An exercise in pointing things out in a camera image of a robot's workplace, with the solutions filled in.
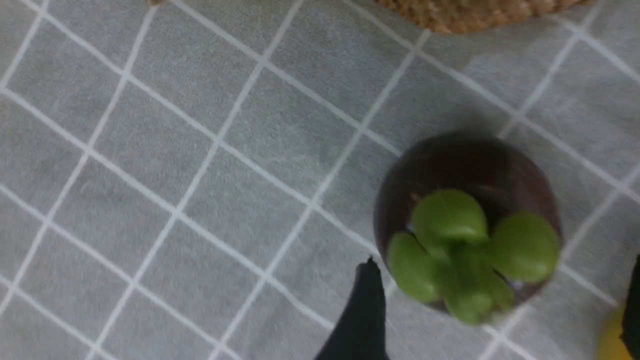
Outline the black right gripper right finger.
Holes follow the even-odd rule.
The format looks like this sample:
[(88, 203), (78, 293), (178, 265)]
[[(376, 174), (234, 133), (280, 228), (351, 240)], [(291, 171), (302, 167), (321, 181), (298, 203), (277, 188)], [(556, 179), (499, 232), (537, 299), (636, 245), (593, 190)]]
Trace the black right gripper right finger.
[(627, 291), (626, 303), (622, 312), (621, 334), (624, 344), (633, 360), (640, 359), (640, 256), (635, 258)]

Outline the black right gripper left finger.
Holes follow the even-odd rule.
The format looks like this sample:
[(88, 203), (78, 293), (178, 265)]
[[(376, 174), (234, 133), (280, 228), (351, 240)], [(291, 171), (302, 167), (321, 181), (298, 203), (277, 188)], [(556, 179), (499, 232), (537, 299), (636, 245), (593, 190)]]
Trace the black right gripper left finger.
[(386, 344), (386, 294), (381, 269), (370, 256), (356, 267), (346, 306), (315, 358), (388, 360)]

